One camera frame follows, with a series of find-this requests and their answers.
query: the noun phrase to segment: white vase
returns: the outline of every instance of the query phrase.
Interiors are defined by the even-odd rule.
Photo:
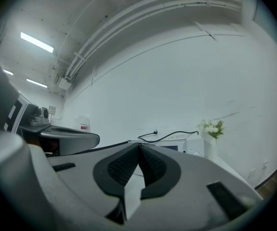
[[[217,157],[217,141],[206,132],[201,132],[204,139],[204,157],[213,161]]]

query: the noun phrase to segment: ceiling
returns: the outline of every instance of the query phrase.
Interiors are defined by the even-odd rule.
[[[97,28],[138,1],[142,0],[18,0],[4,16],[2,67],[14,73],[14,83],[29,78],[64,96],[54,84],[56,75],[64,75],[74,53]],[[53,53],[21,39],[21,32],[54,47]]]

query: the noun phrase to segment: brown floor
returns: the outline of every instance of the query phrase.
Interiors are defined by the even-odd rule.
[[[264,185],[260,186],[256,191],[265,199],[271,197],[277,190],[277,171],[268,179]]]

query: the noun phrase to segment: power cord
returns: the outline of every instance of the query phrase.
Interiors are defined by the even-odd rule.
[[[143,141],[145,141],[145,142],[147,142],[147,143],[154,143],[154,142],[161,141],[162,139],[164,139],[164,138],[166,138],[166,137],[168,137],[168,136],[171,136],[171,135],[174,134],[174,133],[188,133],[188,134],[197,133],[197,134],[199,134],[198,131],[194,131],[194,132],[177,131],[177,132],[170,133],[169,135],[166,135],[165,137],[163,137],[163,138],[161,138],[161,139],[159,139],[159,140],[156,140],[156,141],[147,141],[147,140],[145,140],[145,139],[142,138],[143,136],[146,136],[146,135],[158,134],[158,130],[155,130],[153,133],[144,134],[144,135],[139,136],[138,138],[141,139],[141,140],[143,140]]]

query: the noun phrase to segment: ceiling light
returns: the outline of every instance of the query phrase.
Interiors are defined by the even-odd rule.
[[[52,46],[49,46],[47,44],[44,44],[43,42],[25,34],[25,33],[21,33],[21,38],[24,39],[24,40],[27,40],[28,42],[30,43],[33,43],[45,50],[47,50],[48,52],[52,53],[53,52],[53,47]]]
[[[36,84],[36,85],[39,85],[39,86],[42,86],[42,87],[47,88],[47,86],[46,86],[46,85],[40,84],[40,83],[35,82],[35,81],[31,80],[31,79],[26,79],[26,80],[27,80],[27,81],[29,81],[29,82],[31,82],[31,83],[33,83],[33,84]]]
[[[9,74],[9,75],[13,75],[13,73],[10,72],[10,71],[8,71],[8,70],[3,70],[3,71],[4,71],[4,73],[7,73],[7,74]]]

